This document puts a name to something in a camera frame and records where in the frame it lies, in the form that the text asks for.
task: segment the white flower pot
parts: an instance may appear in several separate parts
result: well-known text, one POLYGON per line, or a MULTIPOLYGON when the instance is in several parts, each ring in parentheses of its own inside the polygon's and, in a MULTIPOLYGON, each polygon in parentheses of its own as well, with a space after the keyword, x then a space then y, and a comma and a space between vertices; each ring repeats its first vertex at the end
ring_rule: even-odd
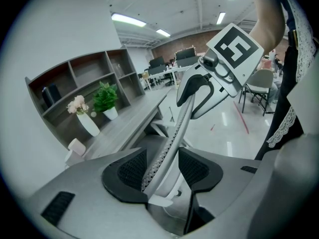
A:
POLYGON ((87 114, 76 114, 83 127, 92 135, 97 136, 100 133, 99 128, 95 125, 94 121, 87 114))
POLYGON ((114 120, 118 116, 118 112, 116 111, 115 107, 104 111, 103 114, 110 120, 114 120))

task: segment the fluorescent light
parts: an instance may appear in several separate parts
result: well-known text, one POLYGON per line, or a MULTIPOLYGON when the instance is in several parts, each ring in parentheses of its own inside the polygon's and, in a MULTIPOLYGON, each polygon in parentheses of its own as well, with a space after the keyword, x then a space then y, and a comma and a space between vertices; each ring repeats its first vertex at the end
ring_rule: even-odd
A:
POLYGON ((164 35, 166 37, 170 37, 169 33, 166 33, 164 30, 161 30, 161 29, 157 30, 157 33, 162 34, 162 35, 164 35))
POLYGON ((221 113, 221 116, 222 116, 222 118, 223 118, 224 126, 227 126, 226 114, 225 114, 225 113, 221 113))
POLYGON ((117 13, 112 15, 112 20, 129 23, 129 24, 133 24, 136 26, 145 26, 146 25, 146 23, 143 21, 140 21, 140 20, 137 20, 134 18, 130 18, 130 17, 124 16, 124 15, 120 15, 117 13))
POLYGON ((233 146, 231 145, 230 141, 227 142, 227 155, 229 157, 233 156, 233 146))
POLYGON ((220 14, 219 14, 219 17, 218 17, 218 20, 217 20, 217 25, 219 25, 221 22, 222 22, 222 20, 223 20, 223 18, 224 18, 224 16, 225 16, 225 12, 221 12, 220 14))

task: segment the desk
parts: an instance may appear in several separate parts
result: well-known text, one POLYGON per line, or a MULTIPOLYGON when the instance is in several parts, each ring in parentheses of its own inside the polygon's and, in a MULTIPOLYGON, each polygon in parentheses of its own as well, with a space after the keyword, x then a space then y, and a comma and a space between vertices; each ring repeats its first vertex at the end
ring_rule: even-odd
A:
POLYGON ((148 92, 132 101, 131 106, 106 124, 87 144, 84 159, 93 159, 130 148, 152 119, 160 113, 158 106, 171 89, 148 92))
POLYGON ((191 67, 191 66, 173 67, 172 69, 168 69, 168 70, 166 70, 166 71, 164 71, 164 72, 162 72, 162 73, 150 75, 149 78, 147 79, 147 81, 148 81, 149 79, 158 78, 158 77, 163 76, 163 75, 165 75, 165 74, 171 73, 172 76, 173 76, 174 82, 175 82, 175 88, 178 89, 177 82, 176 82, 176 77, 175 77, 175 72, 183 72, 183 71, 186 71, 186 70, 187 70, 188 68, 190 68, 190 67, 191 67))

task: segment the green plant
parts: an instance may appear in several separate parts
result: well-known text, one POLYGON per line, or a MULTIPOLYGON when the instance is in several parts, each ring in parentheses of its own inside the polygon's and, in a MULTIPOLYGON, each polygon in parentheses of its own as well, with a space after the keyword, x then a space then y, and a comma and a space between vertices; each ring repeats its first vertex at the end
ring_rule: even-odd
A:
POLYGON ((118 99, 116 95, 116 85, 103 84, 100 82, 100 88, 94 95, 94 110, 96 112, 104 112, 115 106, 115 100, 118 99))

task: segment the ceiling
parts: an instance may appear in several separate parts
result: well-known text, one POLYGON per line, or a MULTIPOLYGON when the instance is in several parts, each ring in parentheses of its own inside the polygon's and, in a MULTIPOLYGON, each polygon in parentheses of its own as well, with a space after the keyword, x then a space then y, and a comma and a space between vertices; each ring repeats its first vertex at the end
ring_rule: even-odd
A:
POLYGON ((114 21, 122 44, 128 47, 154 48, 190 34, 222 29, 235 23, 251 30, 257 20, 252 0, 107 0, 116 12, 146 22, 146 26, 114 21), (226 12, 216 25, 220 12, 226 12), (156 30, 171 34, 164 37, 156 30))

